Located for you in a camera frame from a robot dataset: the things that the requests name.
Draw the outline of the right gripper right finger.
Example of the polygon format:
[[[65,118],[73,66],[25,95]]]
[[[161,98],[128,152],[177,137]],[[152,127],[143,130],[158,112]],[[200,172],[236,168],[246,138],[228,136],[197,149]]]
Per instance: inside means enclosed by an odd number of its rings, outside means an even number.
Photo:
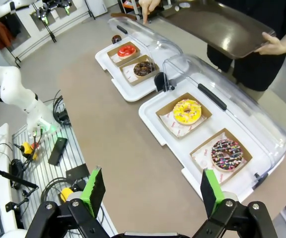
[[[253,201],[245,206],[226,197],[213,170],[203,170],[200,189],[208,219],[193,237],[221,238],[226,231],[235,231],[240,238],[277,237],[266,205]]]

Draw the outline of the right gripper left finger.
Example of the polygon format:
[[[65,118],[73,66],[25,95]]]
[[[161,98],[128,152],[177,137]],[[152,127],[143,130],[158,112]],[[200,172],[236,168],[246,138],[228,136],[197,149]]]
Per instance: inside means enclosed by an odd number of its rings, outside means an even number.
[[[26,233],[27,238],[63,238],[69,230],[78,230],[83,238],[108,238],[97,220],[105,185],[100,167],[94,169],[79,198],[62,205],[53,201],[40,204]]]

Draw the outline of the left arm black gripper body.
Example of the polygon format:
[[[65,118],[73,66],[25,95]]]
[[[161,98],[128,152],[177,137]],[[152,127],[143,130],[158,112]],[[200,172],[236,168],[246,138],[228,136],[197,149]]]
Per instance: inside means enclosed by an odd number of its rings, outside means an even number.
[[[68,7],[71,5],[70,0],[42,0],[44,7]]]

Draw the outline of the person's right hand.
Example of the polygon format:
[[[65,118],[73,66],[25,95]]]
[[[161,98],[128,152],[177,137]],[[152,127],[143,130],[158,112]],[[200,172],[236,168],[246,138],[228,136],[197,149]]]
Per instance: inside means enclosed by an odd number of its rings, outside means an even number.
[[[155,10],[161,0],[139,0],[139,5],[142,8],[143,23],[147,23],[147,16]]]

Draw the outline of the person's left hand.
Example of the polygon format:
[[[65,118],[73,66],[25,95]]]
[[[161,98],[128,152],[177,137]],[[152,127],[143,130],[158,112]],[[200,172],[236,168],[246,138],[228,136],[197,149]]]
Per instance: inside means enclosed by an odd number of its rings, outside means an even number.
[[[266,32],[262,33],[262,36],[267,43],[260,48],[256,49],[254,52],[259,53],[260,55],[281,55],[286,53],[286,47],[284,41],[273,37]]]

